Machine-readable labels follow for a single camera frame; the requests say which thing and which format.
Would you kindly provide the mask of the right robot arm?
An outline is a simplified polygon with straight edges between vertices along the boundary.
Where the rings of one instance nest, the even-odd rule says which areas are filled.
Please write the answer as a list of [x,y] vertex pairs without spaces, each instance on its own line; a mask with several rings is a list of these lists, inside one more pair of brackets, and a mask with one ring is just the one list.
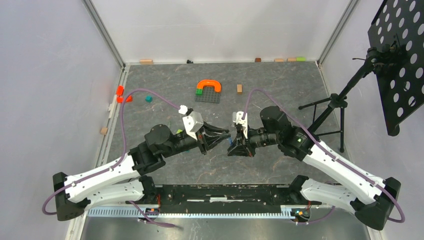
[[286,156],[312,166],[337,184],[322,183],[298,175],[290,184],[289,199],[295,204],[321,202],[353,214],[374,230],[384,229],[392,210],[398,207],[401,183],[394,177],[383,179],[358,167],[333,151],[324,141],[293,126],[278,106],[269,106],[259,114],[262,127],[248,125],[248,115],[234,112],[236,137],[228,156],[254,157],[257,148],[277,146]]

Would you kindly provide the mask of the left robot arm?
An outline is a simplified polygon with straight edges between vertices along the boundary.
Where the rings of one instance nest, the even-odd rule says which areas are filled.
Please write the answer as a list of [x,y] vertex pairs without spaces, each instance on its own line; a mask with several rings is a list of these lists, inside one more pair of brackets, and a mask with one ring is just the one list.
[[53,175],[56,217],[68,221],[89,208],[117,201],[153,203],[157,190],[146,175],[163,167],[165,158],[198,148],[204,155],[231,137],[229,130],[204,123],[194,136],[186,131],[172,133],[167,125],[157,124],[145,134],[144,141],[120,158],[87,172]]

